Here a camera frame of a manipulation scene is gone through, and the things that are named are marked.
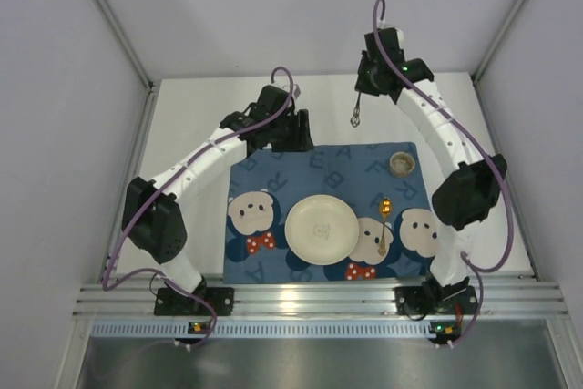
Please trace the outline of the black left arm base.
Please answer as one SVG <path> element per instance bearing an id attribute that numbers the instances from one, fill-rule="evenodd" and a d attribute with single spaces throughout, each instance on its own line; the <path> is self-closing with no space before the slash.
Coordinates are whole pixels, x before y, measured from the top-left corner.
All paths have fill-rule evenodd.
<path id="1" fill-rule="evenodd" d="M 203 300 L 218 316 L 230 316 L 234 304 L 234 289 L 209 287 Z M 159 288 L 154 307 L 156 316 L 211 316 L 210 310 L 202 303 L 193 301 L 169 287 Z"/>

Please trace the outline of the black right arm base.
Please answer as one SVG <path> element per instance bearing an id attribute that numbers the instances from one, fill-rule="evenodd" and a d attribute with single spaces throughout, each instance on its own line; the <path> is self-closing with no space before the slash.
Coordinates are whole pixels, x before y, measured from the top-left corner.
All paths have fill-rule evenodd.
<path id="1" fill-rule="evenodd" d="M 469 316 L 477 309 L 476 290 L 468 286 L 462 291 L 446 295 L 428 284 L 403 286 L 395 289 L 397 314 L 419 320 L 422 316 Z"/>

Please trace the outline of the gold spoon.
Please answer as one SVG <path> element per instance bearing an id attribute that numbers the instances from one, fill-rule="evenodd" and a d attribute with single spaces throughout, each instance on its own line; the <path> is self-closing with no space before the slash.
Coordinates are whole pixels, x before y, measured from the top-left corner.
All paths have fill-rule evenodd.
<path id="1" fill-rule="evenodd" d="M 389 198 L 383 198 L 379 203 L 378 210 L 382 219 L 382 235 L 378 246 L 378 252 L 381 256 L 385 256 L 387 253 L 386 221 L 393 210 L 393 204 L 391 200 Z"/>

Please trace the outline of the cream round plate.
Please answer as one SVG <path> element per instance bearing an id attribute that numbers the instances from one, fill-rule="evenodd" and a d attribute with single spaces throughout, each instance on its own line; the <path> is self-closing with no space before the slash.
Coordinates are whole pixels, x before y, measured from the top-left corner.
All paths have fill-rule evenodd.
<path id="1" fill-rule="evenodd" d="M 312 195 L 290 209 L 284 233 L 291 252 L 299 260 L 327 266 L 342 261 L 356 247 L 359 222 L 343 200 Z"/>

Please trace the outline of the blue cartoon bear placemat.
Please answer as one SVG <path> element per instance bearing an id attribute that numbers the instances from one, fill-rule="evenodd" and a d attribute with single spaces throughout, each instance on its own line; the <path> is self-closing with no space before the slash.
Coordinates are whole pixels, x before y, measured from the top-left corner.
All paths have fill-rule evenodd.
<path id="1" fill-rule="evenodd" d="M 310 152 L 260 150 L 232 167 L 226 215 L 223 278 L 227 283 L 266 284 L 407 278 L 427 273 L 438 227 L 430 210 L 421 167 L 407 178 L 388 169 L 398 151 L 417 155 L 414 143 L 317 146 Z M 312 195 L 346 202 L 360 234 L 348 257 L 318 266 L 299 260 L 285 239 L 290 209 Z M 393 204 L 386 221 L 387 253 L 378 246 L 383 198 Z"/>

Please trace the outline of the iridescent fork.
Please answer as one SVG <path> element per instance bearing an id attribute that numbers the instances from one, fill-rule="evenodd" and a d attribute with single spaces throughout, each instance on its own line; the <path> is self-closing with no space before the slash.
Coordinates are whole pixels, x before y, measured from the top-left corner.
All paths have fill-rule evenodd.
<path id="1" fill-rule="evenodd" d="M 357 128 L 361 124 L 361 96 L 362 93 L 358 92 L 353 108 L 353 113 L 350 119 L 350 124 L 353 128 Z"/>

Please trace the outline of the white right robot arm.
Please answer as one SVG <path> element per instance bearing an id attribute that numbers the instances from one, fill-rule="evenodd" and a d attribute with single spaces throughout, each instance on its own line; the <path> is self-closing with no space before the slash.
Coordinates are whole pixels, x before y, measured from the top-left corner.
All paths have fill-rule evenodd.
<path id="1" fill-rule="evenodd" d="M 414 123 L 444 177 L 431 198 L 443 231 L 426 281 L 445 299 L 469 283 L 465 259 L 479 224 L 497 204 L 506 160 L 500 154 L 481 153 L 463 134 L 427 64 L 420 58 L 406 59 L 399 29 L 378 25 L 364 40 L 356 91 L 390 97 Z"/>

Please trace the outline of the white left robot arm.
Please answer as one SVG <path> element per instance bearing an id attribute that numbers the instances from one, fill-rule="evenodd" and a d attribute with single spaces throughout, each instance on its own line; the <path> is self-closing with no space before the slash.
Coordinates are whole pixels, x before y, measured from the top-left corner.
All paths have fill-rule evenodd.
<path id="1" fill-rule="evenodd" d="M 263 87 L 255 102 L 226 116 L 191 155 L 149 180 L 130 181 L 122 239 L 149 254 L 177 292 L 195 292 L 203 276 L 186 252 L 187 204 L 222 172 L 267 146 L 274 152 L 313 149 L 309 111 L 295 107 L 293 93 L 275 85 Z"/>

